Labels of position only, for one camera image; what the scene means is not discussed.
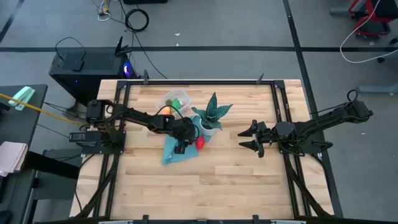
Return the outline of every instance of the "black desk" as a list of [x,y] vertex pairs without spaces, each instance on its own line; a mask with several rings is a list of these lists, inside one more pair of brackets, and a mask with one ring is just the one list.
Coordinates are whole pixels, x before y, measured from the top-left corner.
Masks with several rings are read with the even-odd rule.
[[[43,106],[47,85],[29,85],[36,92],[29,100],[29,104],[41,108]],[[0,93],[13,97],[24,85],[0,86]],[[8,100],[0,98],[1,103],[7,104]],[[0,143],[4,141],[32,142],[39,112],[30,108],[16,111],[11,108],[0,115]],[[9,174],[5,183],[4,194],[0,201],[0,211],[9,210],[12,213],[9,223],[22,223],[25,217],[30,191],[34,182],[35,171],[23,170],[18,174]]]

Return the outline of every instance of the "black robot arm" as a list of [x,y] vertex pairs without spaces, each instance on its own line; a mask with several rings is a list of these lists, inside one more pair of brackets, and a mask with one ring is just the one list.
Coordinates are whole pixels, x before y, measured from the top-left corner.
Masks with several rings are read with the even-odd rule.
[[[105,108],[108,110],[109,107],[113,108],[112,115],[104,118]],[[109,100],[92,100],[88,103],[86,121],[96,128],[105,129],[111,141],[117,138],[117,133],[109,124],[120,119],[145,126],[154,133],[168,134],[177,139],[178,143],[174,149],[174,153],[177,154],[184,154],[185,148],[196,140],[196,126],[190,118],[176,120],[172,115],[149,115],[134,108],[114,104]]]
[[304,153],[318,153],[332,147],[333,144],[312,141],[311,135],[344,122],[362,123],[372,115],[373,112],[368,110],[362,101],[354,100],[309,121],[279,122],[272,129],[267,128],[265,122],[257,123],[253,120],[251,127],[238,136],[250,137],[254,134],[255,140],[241,142],[239,145],[258,151],[259,157],[264,156],[262,143],[273,142],[277,142],[283,151],[297,156],[303,156]]

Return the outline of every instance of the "red pepper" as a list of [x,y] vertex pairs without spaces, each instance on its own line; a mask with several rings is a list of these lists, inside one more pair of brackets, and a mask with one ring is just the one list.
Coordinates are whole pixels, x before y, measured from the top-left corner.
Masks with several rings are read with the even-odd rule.
[[205,146],[205,137],[199,136],[199,138],[195,142],[195,145],[198,150],[202,149],[203,146]]

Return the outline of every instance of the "pink cloth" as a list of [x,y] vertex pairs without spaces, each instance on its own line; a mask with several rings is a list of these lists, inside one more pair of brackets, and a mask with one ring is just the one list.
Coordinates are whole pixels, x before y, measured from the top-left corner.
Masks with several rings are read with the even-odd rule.
[[3,142],[0,146],[0,175],[20,170],[28,150],[27,144],[18,142]]

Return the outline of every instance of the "potted plant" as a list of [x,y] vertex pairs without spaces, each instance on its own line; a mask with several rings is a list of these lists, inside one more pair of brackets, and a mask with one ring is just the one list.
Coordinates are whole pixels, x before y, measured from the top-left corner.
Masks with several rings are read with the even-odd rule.
[[212,136],[217,132],[217,129],[221,129],[221,123],[218,120],[226,115],[231,107],[232,105],[220,106],[217,108],[217,96],[215,92],[213,96],[211,96],[206,110],[198,110],[193,107],[193,112],[198,114],[201,118],[199,122],[201,133],[206,136]]

